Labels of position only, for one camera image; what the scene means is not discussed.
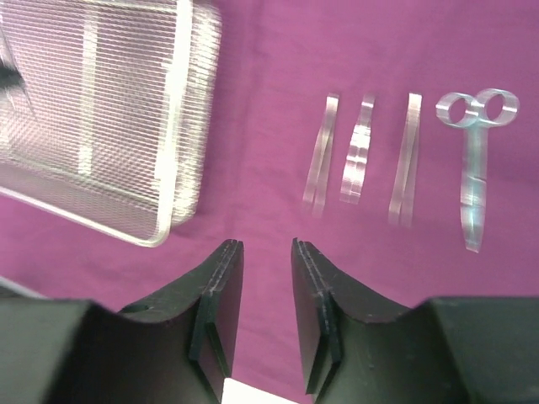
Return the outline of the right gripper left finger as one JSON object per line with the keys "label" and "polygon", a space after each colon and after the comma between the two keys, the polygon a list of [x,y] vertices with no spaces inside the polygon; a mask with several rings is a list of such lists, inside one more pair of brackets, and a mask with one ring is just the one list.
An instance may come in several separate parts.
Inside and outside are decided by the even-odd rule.
{"label": "right gripper left finger", "polygon": [[120,310],[157,325],[142,345],[157,361],[151,376],[176,387],[177,402],[220,402],[231,377],[243,287],[244,245],[228,239],[201,264]]}

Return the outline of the metal mesh instrument tray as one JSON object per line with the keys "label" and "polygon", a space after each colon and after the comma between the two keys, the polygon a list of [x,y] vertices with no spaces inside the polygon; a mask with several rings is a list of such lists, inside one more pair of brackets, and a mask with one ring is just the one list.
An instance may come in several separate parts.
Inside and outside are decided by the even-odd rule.
{"label": "metal mesh instrument tray", "polygon": [[196,211],[221,42],[211,1],[4,1],[1,193],[155,247]]}

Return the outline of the purple surgical wrap cloth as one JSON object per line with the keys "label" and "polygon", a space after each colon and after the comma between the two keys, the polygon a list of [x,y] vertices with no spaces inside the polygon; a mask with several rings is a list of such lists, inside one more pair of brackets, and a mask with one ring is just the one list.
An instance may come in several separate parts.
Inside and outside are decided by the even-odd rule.
{"label": "purple surgical wrap cloth", "polygon": [[[1,201],[1,274],[51,297],[113,309],[199,264],[223,240],[245,246],[233,376],[306,403],[291,242],[406,306],[434,295],[538,291],[538,4],[535,1],[221,1],[221,58],[196,215],[143,248]],[[459,220],[463,136],[441,124],[446,93],[520,100],[488,134],[483,245]],[[361,101],[375,96],[357,205],[339,200]],[[422,96],[410,227],[388,220],[408,95]],[[339,96],[323,213],[302,197],[326,97]]]}

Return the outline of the steel tweezers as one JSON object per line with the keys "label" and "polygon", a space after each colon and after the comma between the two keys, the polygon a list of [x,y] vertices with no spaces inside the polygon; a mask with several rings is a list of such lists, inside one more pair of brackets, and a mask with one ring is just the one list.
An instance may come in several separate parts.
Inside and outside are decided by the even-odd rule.
{"label": "steel tweezers", "polygon": [[326,202],[329,166],[332,158],[334,127],[339,106],[339,96],[326,97],[322,124],[319,128],[312,160],[308,170],[303,203],[314,216],[320,216]]}
{"label": "steel tweezers", "polygon": [[371,116],[375,100],[375,96],[370,93],[363,97],[350,137],[339,195],[339,200],[345,203],[357,205],[364,187],[371,143]]}
{"label": "steel tweezers", "polygon": [[388,220],[394,225],[410,227],[413,220],[416,176],[419,160],[419,125],[422,96],[408,95],[408,107],[392,196],[388,207]]}

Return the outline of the steel surgical scissors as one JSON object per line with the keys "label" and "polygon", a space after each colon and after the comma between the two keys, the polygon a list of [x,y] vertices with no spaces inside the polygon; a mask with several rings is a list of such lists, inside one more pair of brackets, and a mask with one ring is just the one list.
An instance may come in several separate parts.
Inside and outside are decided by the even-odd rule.
{"label": "steel surgical scissors", "polygon": [[466,249],[479,252],[483,242],[487,204],[488,130],[515,120],[520,101],[512,92],[487,88],[472,96],[448,93],[435,106],[437,118],[462,130],[460,221]]}

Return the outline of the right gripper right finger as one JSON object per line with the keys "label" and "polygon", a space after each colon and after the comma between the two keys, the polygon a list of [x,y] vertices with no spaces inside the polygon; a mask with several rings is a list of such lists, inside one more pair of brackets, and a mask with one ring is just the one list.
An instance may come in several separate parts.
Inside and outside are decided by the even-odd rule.
{"label": "right gripper right finger", "polygon": [[408,308],[354,279],[314,244],[298,238],[291,244],[291,274],[305,390],[320,402],[344,361],[342,317],[386,322]]}

